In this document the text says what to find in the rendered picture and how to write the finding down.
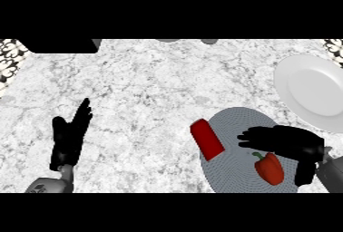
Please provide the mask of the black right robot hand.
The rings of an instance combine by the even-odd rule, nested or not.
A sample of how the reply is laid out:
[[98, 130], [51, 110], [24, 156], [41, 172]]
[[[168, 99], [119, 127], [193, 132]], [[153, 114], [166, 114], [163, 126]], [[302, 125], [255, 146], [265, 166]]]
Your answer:
[[324, 158], [324, 138], [310, 130], [277, 125], [274, 127], [251, 127], [242, 135], [239, 146], [276, 153], [296, 160], [295, 185], [313, 183], [317, 163]]

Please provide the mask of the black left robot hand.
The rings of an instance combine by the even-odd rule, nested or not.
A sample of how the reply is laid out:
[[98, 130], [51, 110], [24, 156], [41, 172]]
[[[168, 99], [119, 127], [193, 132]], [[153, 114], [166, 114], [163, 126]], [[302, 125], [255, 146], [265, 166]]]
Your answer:
[[92, 117], [91, 100], [85, 99], [72, 122], [67, 122], [66, 118], [61, 116], [52, 119], [55, 144], [51, 155], [51, 170], [58, 171], [61, 166], [76, 166], [79, 164], [83, 138], [89, 129]]

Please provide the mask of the red bell pepper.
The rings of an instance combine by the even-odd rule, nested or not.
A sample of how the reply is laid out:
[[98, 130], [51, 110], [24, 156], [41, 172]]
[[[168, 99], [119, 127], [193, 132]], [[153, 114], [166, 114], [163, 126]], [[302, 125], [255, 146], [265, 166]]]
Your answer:
[[254, 152], [252, 155], [261, 159], [255, 163], [255, 169], [261, 178], [268, 184], [277, 186], [285, 181], [285, 170], [277, 155], [271, 152], [265, 155]]

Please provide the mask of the round grey placemat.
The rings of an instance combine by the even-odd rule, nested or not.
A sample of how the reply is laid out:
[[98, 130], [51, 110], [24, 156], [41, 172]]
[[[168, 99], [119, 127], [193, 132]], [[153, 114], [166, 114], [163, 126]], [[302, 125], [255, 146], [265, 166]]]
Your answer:
[[218, 193], [295, 193], [295, 174], [298, 161], [277, 155], [285, 170], [285, 181], [273, 186], [261, 178], [255, 169], [255, 163], [261, 160], [252, 155], [268, 151], [243, 148], [239, 146], [239, 135], [251, 127], [274, 127], [279, 124], [259, 111], [245, 107], [222, 110], [208, 120], [218, 138], [225, 147], [225, 152], [212, 160], [206, 161], [200, 150], [202, 167], [209, 185]]

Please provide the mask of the white plate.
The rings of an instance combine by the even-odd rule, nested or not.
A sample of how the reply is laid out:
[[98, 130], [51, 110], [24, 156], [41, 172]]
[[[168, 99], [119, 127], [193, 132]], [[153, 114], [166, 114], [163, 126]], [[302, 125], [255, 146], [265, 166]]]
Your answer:
[[285, 58], [274, 71], [279, 96], [299, 118], [343, 133], [343, 69], [313, 55]]

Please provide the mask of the red can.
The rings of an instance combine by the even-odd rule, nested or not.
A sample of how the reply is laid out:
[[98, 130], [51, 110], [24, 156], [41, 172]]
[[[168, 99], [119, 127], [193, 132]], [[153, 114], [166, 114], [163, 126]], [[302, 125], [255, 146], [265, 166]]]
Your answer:
[[212, 161], [220, 154], [225, 152], [225, 147], [222, 146], [215, 130], [205, 119], [200, 119], [191, 125], [191, 134], [206, 161]]

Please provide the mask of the black appliance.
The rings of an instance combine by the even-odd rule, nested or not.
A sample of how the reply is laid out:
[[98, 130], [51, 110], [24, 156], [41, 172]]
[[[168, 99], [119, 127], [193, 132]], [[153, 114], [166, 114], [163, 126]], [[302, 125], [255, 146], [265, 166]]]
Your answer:
[[101, 39], [21, 39], [20, 42], [33, 53], [97, 53]]

